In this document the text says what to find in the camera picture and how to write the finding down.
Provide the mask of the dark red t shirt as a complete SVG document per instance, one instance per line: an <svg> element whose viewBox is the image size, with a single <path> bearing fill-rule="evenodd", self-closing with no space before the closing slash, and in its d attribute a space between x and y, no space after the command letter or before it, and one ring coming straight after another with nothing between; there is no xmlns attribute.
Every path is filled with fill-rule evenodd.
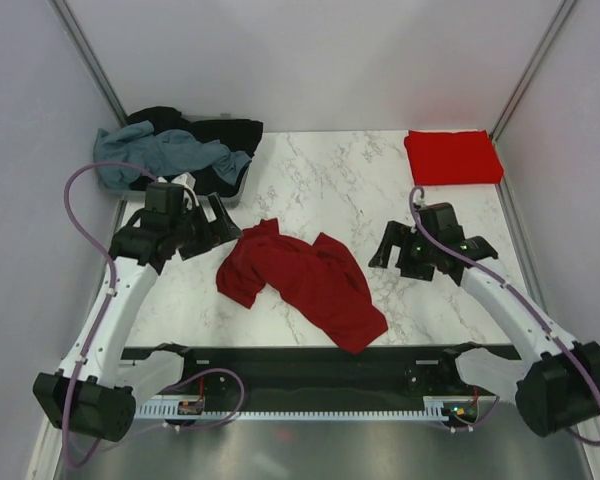
<svg viewBox="0 0 600 480"><path fill-rule="evenodd" d="M249 309L265 286L348 353L388 331L357 261L324 233L309 244L282 234L276 218L245 229L217 271L217 290Z"/></svg>

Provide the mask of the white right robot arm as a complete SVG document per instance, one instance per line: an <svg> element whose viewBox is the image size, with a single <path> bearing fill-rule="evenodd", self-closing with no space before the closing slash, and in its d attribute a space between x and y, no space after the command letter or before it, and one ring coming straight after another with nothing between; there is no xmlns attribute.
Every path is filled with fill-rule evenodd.
<svg viewBox="0 0 600 480"><path fill-rule="evenodd" d="M600 418L600 345L582 343L560 327L512 282L496 249L482 236L468 237L449 203L414 204L415 223L387 223L372 268L387 268L393 249L405 278L430 282L448 276L506 334L518 357L507 359L467 342L443 351L438 381L447 392L467 387L512 403L537 436L573 432ZM600 439L583 443L600 447Z"/></svg>

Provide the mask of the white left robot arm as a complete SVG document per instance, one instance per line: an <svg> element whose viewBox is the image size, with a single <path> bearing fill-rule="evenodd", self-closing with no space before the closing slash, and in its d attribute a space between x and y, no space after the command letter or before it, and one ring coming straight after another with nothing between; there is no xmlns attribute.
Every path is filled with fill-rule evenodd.
<svg viewBox="0 0 600 480"><path fill-rule="evenodd" d="M165 265L175 256L188 260L241 237L220 197L212 193L206 200L213 219L185 186L154 182L143 208L114 234L107 251L112 269L82 331L57 370L34 381L35 398L63 435L118 442L137 407L169 387L188 393L198 385L198 367L177 346L160 345L132 367L120 362L139 309Z"/></svg>

